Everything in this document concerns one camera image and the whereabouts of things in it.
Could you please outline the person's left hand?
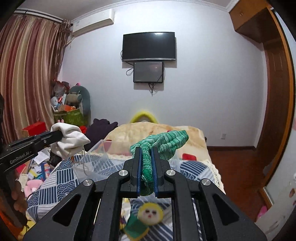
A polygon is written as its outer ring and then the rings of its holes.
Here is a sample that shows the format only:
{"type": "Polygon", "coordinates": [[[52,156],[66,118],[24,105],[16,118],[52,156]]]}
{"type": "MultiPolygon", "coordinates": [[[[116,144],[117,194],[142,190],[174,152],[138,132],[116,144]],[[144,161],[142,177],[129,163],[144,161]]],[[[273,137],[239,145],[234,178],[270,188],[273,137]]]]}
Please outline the person's left hand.
{"type": "Polygon", "coordinates": [[[14,188],[11,191],[11,197],[14,200],[14,209],[21,213],[25,213],[28,208],[28,204],[24,193],[22,192],[22,186],[19,181],[15,181],[14,188]]]}

